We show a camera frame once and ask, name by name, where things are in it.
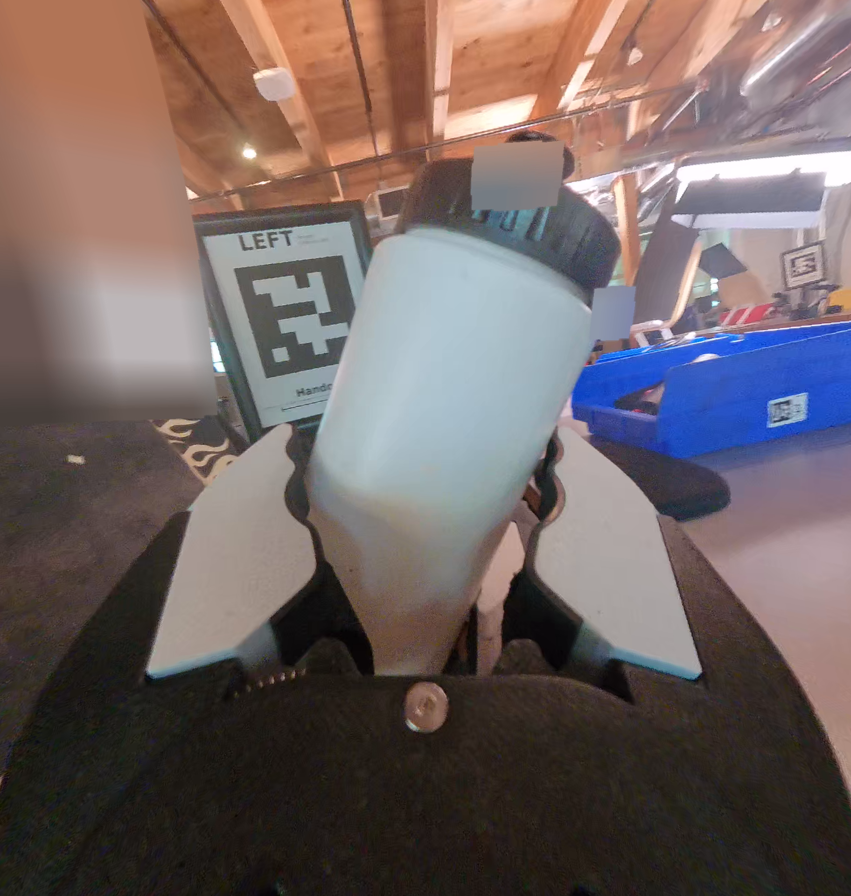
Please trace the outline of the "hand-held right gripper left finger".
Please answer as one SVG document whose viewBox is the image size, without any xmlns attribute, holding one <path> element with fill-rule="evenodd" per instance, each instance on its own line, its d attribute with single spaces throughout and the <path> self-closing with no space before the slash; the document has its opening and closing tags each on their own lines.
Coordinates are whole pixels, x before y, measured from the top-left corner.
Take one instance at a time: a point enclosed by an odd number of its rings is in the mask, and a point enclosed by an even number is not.
<svg viewBox="0 0 851 896">
<path fill-rule="evenodd" d="M 282 424 L 234 459 L 188 516 L 146 673 L 160 680 L 227 660 L 279 661 L 271 621 L 313 579 L 313 535 L 286 501 L 296 473 Z"/>
</svg>

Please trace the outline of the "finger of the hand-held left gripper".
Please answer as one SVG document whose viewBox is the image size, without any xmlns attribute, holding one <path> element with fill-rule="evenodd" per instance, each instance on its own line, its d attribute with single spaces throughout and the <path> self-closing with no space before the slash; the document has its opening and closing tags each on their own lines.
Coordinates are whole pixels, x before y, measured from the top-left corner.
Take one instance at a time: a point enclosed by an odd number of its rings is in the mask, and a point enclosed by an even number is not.
<svg viewBox="0 0 851 896">
<path fill-rule="evenodd" d="M 502 652 L 504 605 L 513 580 L 525 562 L 525 548 L 515 522 L 510 522 L 493 555 L 476 600 L 476 672 L 490 673 Z"/>
</svg>

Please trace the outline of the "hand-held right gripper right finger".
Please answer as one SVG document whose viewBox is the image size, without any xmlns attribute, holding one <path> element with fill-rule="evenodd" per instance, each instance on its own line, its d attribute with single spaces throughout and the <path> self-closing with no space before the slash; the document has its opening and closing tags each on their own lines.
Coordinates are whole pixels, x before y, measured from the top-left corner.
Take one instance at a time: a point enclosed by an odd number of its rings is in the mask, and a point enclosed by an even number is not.
<svg viewBox="0 0 851 896">
<path fill-rule="evenodd" d="M 579 433 L 557 429 L 558 502 L 529 548 L 537 583 L 577 625 L 564 650 L 581 673 L 614 661 L 686 681 L 702 674 L 660 517 L 639 487 Z"/>
</svg>

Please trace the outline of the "blue plastic storage bin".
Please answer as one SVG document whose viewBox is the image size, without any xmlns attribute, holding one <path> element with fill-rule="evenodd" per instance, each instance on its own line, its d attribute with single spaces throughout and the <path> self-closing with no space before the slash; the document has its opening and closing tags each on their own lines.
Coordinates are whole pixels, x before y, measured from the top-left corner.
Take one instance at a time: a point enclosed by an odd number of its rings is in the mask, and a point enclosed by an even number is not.
<svg viewBox="0 0 851 896">
<path fill-rule="evenodd" d="M 725 356 L 586 366 L 572 416 L 678 459 L 851 424 L 851 321 L 740 335 Z"/>
<path fill-rule="evenodd" d="M 617 361 L 630 360 L 632 358 L 643 359 L 647 357 L 687 357 L 693 359 L 702 355 L 725 356 L 734 346 L 742 342 L 744 337 L 733 333 L 715 333 L 711 337 L 696 337 L 693 339 L 681 339 L 660 342 L 655 345 L 636 347 L 628 350 L 607 352 L 594 360 L 594 364 L 608 364 Z"/>
</svg>

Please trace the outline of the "black foam pad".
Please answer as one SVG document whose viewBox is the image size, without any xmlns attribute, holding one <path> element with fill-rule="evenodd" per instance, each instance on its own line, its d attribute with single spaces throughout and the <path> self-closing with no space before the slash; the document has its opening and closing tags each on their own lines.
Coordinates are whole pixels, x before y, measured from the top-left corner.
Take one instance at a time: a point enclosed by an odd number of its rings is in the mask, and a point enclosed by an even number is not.
<svg viewBox="0 0 851 896">
<path fill-rule="evenodd" d="M 731 504 L 730 487 L 711 469 L 622 442 L 595 437 L 588 442 L 629 477 L 664 516 L 693 521 Z"/>
</svg>

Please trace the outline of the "black framed marker sign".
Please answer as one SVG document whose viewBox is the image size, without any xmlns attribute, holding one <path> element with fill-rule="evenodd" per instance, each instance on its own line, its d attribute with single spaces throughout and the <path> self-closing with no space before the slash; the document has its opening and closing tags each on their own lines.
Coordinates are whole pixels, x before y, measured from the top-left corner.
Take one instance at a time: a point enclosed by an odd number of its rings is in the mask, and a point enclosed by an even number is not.
<svg viewBox="0 0 851 896">
<path fill-rule="evenodd" d="M 194 219 L 209 321 L 251 442 L 326 407 L 373 247 L 361 201 Z"/>
</svg>

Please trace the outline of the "black panel with pale edge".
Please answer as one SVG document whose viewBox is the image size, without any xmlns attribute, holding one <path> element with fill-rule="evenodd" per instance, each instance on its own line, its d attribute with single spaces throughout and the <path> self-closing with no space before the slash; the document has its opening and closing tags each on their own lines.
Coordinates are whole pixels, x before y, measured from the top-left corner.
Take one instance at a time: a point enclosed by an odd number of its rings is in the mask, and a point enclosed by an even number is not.
<svg viewBox="0 0 851 896">
<path fill-rule="evenodd" d="M 660 215 L 634 282 L 632 342 L 647 346 L 652 331 L 667 332 L 684 315 L 702 251 L 700 230 Z"/>
</svg>

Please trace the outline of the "studio light panel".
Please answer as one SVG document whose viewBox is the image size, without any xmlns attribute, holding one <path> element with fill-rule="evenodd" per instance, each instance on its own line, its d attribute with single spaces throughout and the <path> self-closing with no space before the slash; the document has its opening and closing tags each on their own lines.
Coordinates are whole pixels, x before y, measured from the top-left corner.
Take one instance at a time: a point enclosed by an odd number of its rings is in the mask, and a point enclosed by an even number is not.
<svg viewBox="0 0 851 896">
<path fill-rule="evenodd" d="M 688 159 L 671 218 L 695 230 L 809 230 L 831 191 L 851 185 L 851 136 Z"/>
</svg>

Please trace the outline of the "white ceiling access point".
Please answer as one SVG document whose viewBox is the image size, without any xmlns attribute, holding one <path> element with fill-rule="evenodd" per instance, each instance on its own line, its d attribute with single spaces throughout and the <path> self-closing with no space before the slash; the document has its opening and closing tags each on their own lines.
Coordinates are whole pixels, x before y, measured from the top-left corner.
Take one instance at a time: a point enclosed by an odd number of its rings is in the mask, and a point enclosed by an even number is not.
<svg viewBox="0 0 851 896">
<path fill-rule="evenodd" d="M 291 71 L 283 66 L 259 69 L 252 75 L 258 93 L 270 103 L 282 103 L 297 95 L 297 83 Z"/>
</svg>

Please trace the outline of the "silver ventilation duct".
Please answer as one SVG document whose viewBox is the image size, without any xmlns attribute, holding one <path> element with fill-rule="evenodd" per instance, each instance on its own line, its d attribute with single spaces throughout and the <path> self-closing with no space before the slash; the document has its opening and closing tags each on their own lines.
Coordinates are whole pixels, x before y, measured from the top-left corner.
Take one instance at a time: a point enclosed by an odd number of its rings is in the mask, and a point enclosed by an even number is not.
<svg viewBox="0 0 851 896">
<path fill-rule="evenodd" d="M 822 1 L 789 26 L 785 35 L 749 68 L 740 83 L 742 98 L 750 98 L 794 61 L 808 55 L 832 32 L 851 21 L 851 1 Z"/>
</svg>

